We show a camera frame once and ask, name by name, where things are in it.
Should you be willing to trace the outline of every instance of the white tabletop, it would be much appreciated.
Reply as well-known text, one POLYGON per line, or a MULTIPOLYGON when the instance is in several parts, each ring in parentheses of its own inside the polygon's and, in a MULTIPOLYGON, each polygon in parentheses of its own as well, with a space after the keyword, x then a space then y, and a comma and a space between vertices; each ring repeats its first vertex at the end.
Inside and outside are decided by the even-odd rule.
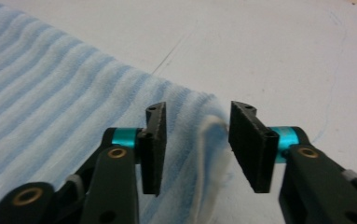
MULTIPOLYGON (((357 172, 357 0, 0 0, 123 63, 257 107, 267 126, 296 125, 357 172)), ((235 161, 213 223, 283 223, 235 161)))

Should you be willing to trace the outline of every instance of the white surface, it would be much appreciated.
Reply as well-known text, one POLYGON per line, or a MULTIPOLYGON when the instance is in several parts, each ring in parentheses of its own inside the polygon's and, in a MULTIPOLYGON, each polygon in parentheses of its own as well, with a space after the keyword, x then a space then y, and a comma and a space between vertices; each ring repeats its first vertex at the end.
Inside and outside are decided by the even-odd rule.
MULTIPOLYGON (((267 126, 302 127, 357 172, 357 2, 348 0, 0 1, 123 63, 254 105, 267 126)), ((253 194, 234 161, 213 223, 283 223, 283 165, 253 194)))

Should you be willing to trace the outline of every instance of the teal tape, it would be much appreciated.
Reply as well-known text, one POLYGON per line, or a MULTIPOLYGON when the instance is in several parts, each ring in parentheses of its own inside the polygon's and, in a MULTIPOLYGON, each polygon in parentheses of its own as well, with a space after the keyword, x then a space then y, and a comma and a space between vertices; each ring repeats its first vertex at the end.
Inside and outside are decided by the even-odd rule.
POLYGON ((270 127, 270 129, 280 136, 276 162, 286 163, 286 159, 282 156, 283 151, 288 150, 291 145, 299 144, 299 138, 291 127, 270 127))
POLYGON ((134 149, 137 138, 136 128, 117 128, 112 137, 112 144, 121 145, 134 149))

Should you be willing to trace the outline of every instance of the brass screw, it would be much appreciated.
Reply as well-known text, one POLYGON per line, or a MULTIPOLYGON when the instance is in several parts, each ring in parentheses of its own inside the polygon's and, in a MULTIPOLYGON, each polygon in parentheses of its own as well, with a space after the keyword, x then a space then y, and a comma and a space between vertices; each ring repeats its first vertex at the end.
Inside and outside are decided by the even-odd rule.
POLYGON ((25 189, 15 196, 12 203, 16 206, 23 206, 29 203, 33 203, 41 197, 42 192, 43 190, 41 188, 25 189))
POLYGON ((119 159, 126 155, 127 151, 123 148, 114 148, 108 152, 108 156, 112 159, 119 159))
POLYGON ((306 148, 306 147, 302 147, 298 150, 298 152, 300 154, 302 154, 303 156, 305 157, 309 157, 309 158, 318 158, 318 153, 316 151, 314 151, 313 149, 311 148, 306 148))

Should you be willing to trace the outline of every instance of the striped towel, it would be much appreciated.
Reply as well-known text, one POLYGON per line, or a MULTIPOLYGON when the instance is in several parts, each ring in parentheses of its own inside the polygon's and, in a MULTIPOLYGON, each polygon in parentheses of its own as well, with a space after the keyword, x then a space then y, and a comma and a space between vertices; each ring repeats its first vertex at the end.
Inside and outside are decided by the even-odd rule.
POLYGON ((229 160, 214 96, 191 91, 0 5, 0 199, 28 182, 58 189, 108 127, 145 127, 144 110, 167 103, 160 195, 143 195, 141 223, 206 223, 229 160))

